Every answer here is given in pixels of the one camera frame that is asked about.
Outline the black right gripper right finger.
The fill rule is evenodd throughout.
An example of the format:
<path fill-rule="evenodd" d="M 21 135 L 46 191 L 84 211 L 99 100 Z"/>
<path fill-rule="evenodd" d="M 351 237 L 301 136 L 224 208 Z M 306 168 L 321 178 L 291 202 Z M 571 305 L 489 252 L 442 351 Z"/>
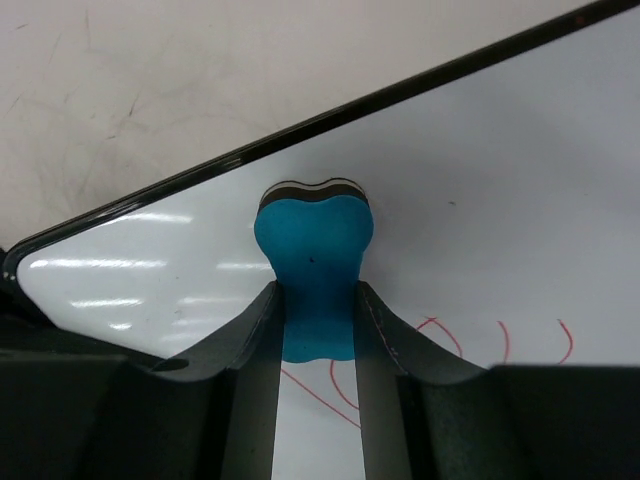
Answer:
<path fill-rule="evenodd" d="M 635 479 L 633 367 L 484 369 L 357 288 L 354 342 L 370 479 Z"/>

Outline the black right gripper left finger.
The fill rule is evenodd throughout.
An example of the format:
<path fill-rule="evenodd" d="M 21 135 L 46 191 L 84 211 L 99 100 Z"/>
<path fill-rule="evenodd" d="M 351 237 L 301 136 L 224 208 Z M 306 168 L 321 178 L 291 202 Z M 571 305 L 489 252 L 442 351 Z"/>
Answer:
<path fill-rule="evenodd" d="M 5 479 L 267 479 L 284 327 L 268 284 L 161 359 L 44 326 L 1 298 Z"/>

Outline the blue whiteboard eraser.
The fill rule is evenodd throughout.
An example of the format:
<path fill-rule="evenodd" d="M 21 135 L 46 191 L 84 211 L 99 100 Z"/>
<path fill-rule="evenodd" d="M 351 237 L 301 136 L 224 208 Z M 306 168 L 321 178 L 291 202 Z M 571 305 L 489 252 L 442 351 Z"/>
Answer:
<path fill-rule="evenodd" d="M 373 234 L 367 195 L 352 180 L 287 180 L 265 191 L 254 236 L 284 293 L 284 361 L 354 359 L 356 288 Z"/>

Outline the black framed whiteboard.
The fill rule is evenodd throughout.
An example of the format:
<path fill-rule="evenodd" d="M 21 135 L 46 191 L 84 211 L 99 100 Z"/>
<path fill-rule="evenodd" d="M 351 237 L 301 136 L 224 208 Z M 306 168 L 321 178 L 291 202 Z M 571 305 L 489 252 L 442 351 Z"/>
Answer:
<path fill-rule="evenodd" d="M 345 178 L 374 219 L 357 288 L 431 341 L 639 372 L 639 5 L 515 9 L 3 2 L 1 298 L 174 357 L 283 293 L 265 191 Z M 284 361 L 285 319 L 267 479 L 370 479 L 355 357 Z"/>

